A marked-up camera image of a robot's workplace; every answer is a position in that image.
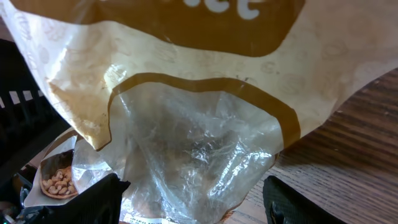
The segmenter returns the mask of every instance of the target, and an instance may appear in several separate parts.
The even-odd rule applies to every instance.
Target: wooden surface
[[[225,223],[267,223],[262,186],[268,175],[346,223],[398,223],[398,70],[359,90],[286,149]]]

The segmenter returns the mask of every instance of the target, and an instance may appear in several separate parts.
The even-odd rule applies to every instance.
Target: crinkled plastic
[[[88,143],[75,181],[84,190],[107,172],[129,180],[121,220],[131,223],[219,221],[278,152],[396,68],[397,9],[379,0],[0,0],[38,86]]]

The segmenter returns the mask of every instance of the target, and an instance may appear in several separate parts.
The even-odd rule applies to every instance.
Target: brown border
[[[133,88],[136,85],[147,82],[163,83],[181,90],[192,91],[195,93],[206,91],[225,91],[254,106],[257,106],[269,113],[271,116],[274,116],[278,120],[282,130],[284,148],[287,148],[300,139],[301,130],[299,119],[296,112],[291,107],[261,89],[235,78],[186,80],[162,73],[138,73],[113,88],[112,94],[109,97],[108,115],[110,116],[109,111],[115,96]],[[101,148],[97,149],[97,151],[102,150],[112,141],[109,122],[110,119],[108,119],[108,128],[111,140]]]

